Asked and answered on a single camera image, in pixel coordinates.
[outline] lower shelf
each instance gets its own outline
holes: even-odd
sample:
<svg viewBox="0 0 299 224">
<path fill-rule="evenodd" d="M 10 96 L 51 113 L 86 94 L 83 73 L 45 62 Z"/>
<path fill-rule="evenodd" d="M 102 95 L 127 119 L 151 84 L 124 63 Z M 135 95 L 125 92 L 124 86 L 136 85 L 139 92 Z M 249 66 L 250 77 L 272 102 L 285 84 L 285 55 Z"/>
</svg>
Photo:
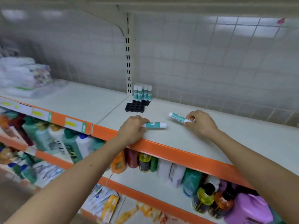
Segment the lower shelf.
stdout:
<svg viewBox="0 0 299 224">
<path fill-rule="evenodd" d="M 63 157 L 58 158 L 34 150 L 5 136 L 0 135 L 0 142 L 63 169 L 69 169 L 74 165 L 64 160 Z M 184 195 L 181 187 L 174 188 L 169 182 L 161 183 L 156 177 L 156 173 L 142 173 L 138 168 L 131 169 L 129 167 L 121 174 L 114 174 L 108 170 L 98 183 L 191 224 L 225 223 L 223 219 L 216 220 L 207 213 L 204 215 L 197 213 L 191 206 L 191 199 Z"/>
</svg>

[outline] yellow price tag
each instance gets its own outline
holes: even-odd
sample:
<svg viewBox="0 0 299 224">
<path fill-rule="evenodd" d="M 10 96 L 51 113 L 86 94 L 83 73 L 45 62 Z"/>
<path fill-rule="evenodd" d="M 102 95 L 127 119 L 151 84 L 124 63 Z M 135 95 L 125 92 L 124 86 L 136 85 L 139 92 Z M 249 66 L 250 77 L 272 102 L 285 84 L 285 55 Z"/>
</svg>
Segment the yellow price tag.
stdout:
<svg viewBox="0 0 299 224">
<path fill-rule="evenodd" d="M 43 117 L 43 114 L 41 112 L 37 112 L 37 111 L 32 111 L 32 114 L 36 115 L 36 116 L 40 116 Z"/>
<path fill-rule="evenodd" d="M 68 126 L 70 126 L 70 127 L 75 127 L 75 126 L 76 126 L 75 123 L 70 122 L 70 121 L 65 121 L 65 125 L 68 125 Z"/>
<path fill-rule="evenodd" d="M 6 106 L 11 106 L 11 104 L 10 104 L 10 103 L 8 103 L 8 102 L 5 102 L 5 101 L 2 101 L 2 102 L 1 102 L 1 104 L 2 104 L 2 105 L 6 105 Z"/>
</svg>

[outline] white bottle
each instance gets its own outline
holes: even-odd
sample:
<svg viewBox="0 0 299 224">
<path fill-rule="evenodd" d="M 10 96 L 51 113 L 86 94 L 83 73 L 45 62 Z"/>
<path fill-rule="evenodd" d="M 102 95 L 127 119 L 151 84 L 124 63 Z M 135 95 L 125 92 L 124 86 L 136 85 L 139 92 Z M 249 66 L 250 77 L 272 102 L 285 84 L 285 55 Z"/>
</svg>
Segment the white bottle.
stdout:
<svg viewBox="0 0 299 224">
<path fill-rule="evenodd" d="M 204 182 L 205 184 L 211 183 L 212 185 L 215 186 L 215 192 L 218 191 L 219 189 L 219 184 L 220 184 L 220 179 L 218 177 L 215 177 L 213 175 L 208 175 L 206 181 Z"/>
<path fill-rule="evenodd" d="M 89 147 L 91 147 L 92 143 L 94 142 L 94 138 L 80 133 L 79 136 L 76 138 L 76 143 L 82 155 L 82 158 L 85 158 L 89 155 Z"/>
<path fill-rule="evenodd" d="M 159 159 L 157 166 L 157 175 L 162 182 L 166 182 L 169 178 L 172 162 L 164 159 Z"/>
<path fill-rule="evenodd" d="M 64 136 L 64 127 L 55 125 L 55 124 L 50 124 L 50 127 L 48 128 L 49 134 L 51 137 L 58 143 L 59 145 L 59 151 L 63 154 L 66 155 L 68 154 L 68 151 L 65 148 L 65 145 L 62 141 L 63 136 Z"/>
<path fill-rule="evenodd" d="M 175 188 L 178 188 L 181 185 L 183 176 L 185 174 L 186 167 L 178 165 L 176 163 L 172 164 L 169 180 Z"/>
</svg>

